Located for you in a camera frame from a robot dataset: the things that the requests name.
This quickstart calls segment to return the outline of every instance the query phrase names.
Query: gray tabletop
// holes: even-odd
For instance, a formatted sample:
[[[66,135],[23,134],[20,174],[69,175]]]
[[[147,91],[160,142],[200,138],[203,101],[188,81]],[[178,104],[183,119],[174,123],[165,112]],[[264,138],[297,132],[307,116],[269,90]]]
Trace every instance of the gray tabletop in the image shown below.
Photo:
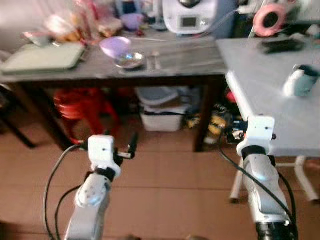
[[[295,64],[320,70],[320,49],[308,43],[299,52],[265,55],[261,39],[226,39],[217,42],[229,69],[226,76],[241,115],[275,118],[275,156],[320,157],[320,82],[308,97],[285,97],[283,86]]]
[[[113,59],[98,46],[92,46],[75,69],[33,74],[3,75],[1,83],[66,81],[92,79],[130,79],[177,76],[224,75],[227,71],[215,40],[210,37],[177,38],[174,34],[155,33],[145,38],[131,37],[132,50],[145,55],[145,68],[125,71],[117,68]]]

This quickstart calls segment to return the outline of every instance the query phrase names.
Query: green cutting board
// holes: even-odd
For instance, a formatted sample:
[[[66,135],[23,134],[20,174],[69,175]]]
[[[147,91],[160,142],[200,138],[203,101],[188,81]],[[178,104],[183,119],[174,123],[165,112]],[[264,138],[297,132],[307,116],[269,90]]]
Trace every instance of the green cutting board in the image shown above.
[[[4,74],[27,74],[68,70],[76,66],[85,46],[68,42],[39,47],[27,44],[0,66]]]

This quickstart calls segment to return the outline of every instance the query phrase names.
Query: white table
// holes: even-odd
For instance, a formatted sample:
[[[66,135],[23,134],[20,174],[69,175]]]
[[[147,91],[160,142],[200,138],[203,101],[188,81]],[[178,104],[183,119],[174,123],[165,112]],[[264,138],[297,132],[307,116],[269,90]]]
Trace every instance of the white table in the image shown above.
[[[302,51],[266,55],[258,49],[261,41],[261,38],[217,41],[229,69],[227,83],[244,120],[260,114],[275,118],[277,139],[271,142],[270,154],[299,156],[296,163],[285,166],[295,167],[308,198],[317,201],[319,196],[306,178],[303,165],[305,156],[320,157],[320,81],[308,97],[286,97],[282,90],[294,65],[312,65],[320,70],[320,49],[306,41]],[[238,199],[241,179],[238,172],[232,199]]]

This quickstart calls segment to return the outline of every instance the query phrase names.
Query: red stool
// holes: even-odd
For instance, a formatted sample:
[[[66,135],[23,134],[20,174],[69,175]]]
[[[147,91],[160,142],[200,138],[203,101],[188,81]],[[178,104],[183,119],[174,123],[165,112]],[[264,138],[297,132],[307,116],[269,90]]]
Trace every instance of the red stool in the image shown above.
[[[120,119],[112,104],[105,99],[104,93],[98,88],[75,88],[58,90],[54,95],[54,104],[62,115],[62,123],[73,143],[78,144],[73,132],[74,126],[85,119],[94,135],[104,132],[100,113],[110,114],[115,122],[113,134],[120,125]]]

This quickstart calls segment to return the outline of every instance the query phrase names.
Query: display screen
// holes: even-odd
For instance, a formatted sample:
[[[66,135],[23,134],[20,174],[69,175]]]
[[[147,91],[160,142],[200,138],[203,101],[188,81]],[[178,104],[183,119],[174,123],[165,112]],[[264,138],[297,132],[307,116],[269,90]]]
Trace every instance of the display screen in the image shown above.
[[[197,26],[197,18],[196,17],[184,17],[182,18],[182,27],[190,28]]]

